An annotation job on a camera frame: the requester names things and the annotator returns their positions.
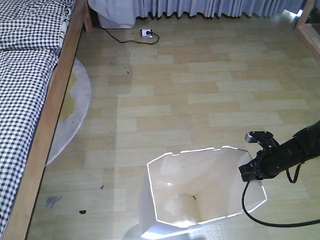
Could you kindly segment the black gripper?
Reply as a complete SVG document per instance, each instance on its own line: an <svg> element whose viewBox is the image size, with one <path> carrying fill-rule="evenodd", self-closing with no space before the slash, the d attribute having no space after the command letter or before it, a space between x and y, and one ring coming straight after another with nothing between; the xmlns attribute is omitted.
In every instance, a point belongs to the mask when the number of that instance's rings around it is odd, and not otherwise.
<svg viewBox="0 0 320 240"><path fill-rule="evenodd" d="M274 140L258 140L262 147L256 157L238 169L244 182L272 179L295 165L295 143L290 140L281 145Z"/></svg>

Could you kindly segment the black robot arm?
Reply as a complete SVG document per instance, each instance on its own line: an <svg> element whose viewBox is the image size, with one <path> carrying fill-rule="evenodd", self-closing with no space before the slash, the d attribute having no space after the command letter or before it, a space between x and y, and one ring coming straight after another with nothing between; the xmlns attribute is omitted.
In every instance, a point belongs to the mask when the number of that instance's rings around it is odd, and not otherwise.
<svg viewBox="0 0 320 240"><path fill-rule="evenodd" d="M316 122L296 132L279 144L268 131L249 131L247 143L258 143L262 150L247 164L239 167L244 182L272 179L289 168L320 155L320 123Z"/></svg>

